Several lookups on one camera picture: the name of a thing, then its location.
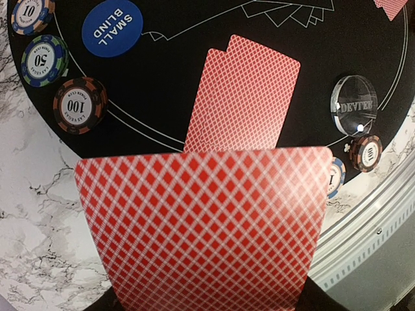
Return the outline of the small green fifty chip stack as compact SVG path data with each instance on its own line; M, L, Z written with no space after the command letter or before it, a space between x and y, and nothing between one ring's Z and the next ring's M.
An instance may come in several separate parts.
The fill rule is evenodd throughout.
M69 50L62 38L53 35L35 37L21 57L24 81L43 87L59 79L69 64Z

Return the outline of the aluminium front rail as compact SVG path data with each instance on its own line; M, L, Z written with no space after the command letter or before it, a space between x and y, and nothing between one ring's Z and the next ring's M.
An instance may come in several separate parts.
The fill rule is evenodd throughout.
M407 158L343 219L322 233L309 277L328 290L368 260L414 213L414 158Z

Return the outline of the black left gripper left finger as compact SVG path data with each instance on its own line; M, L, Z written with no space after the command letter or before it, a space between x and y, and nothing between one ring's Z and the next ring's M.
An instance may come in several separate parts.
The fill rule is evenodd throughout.
M84 311L123 311L123 306L113 288L109 288L97 301L85 308Z

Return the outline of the red playing card deck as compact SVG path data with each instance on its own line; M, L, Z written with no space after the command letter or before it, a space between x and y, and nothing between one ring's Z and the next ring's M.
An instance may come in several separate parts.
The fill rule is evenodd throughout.
M101 157L75 181L125 310L294 310L332 160L323 146Z

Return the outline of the small blue ten chip stack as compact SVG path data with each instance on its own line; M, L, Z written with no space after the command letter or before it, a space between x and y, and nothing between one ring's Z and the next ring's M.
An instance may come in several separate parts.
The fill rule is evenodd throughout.
M11 15L12 29L20 35L35 35L51 22L54 11L52 0L19 0Z

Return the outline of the dealt red card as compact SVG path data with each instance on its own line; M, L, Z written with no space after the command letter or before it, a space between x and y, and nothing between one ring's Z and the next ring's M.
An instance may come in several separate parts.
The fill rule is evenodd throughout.
M233 143L208 141L202 137L207 123L206 118L213 107L225 101L224 93L231 86L228 53L218 49L207 52L202 76L200 78L195 104L185 139L184 152L208 152L236 150Z
M390 21L399 14L407 2L407 0L374 0L376 7L382 8Z
M200 134L200 151L275 148L301 64L234 34Z

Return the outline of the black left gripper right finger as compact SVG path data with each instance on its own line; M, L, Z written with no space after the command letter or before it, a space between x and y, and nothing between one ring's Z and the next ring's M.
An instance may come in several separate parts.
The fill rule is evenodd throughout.
M307 278L300 295L300 311L347 311L348 309L328 296L311 278Z

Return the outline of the clear round dealer button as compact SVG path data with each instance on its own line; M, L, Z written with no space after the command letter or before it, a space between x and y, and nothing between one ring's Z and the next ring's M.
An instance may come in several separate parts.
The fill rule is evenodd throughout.
M330 111L337 130L350 137L370 133L377 118L377 93L361 75L342 77L331 94Z

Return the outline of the blue small blind button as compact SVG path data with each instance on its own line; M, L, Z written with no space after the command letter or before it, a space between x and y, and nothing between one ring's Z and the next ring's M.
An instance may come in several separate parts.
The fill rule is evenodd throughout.
M101 58L113 58L129 51L140 39L143 16L128 0L103 1L86 16L82 41L87 50Z

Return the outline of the round black poker mat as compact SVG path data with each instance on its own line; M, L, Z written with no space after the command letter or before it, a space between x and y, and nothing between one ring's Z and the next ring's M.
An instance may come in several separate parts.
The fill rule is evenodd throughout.
M395 137L414 100L414 2L9 1L31 102L79 157Z

